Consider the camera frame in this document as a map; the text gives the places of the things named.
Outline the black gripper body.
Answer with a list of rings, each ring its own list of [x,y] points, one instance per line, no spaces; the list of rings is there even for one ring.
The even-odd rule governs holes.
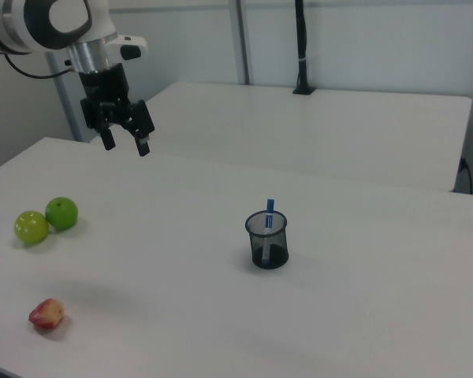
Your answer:
[[[86,97],[80,103],[88,128],[100,135],[119,124],[133,136],[147,136],[155,130],[144,100],[128,98],[129,85],[122,64],[93,73],[81,73]]]

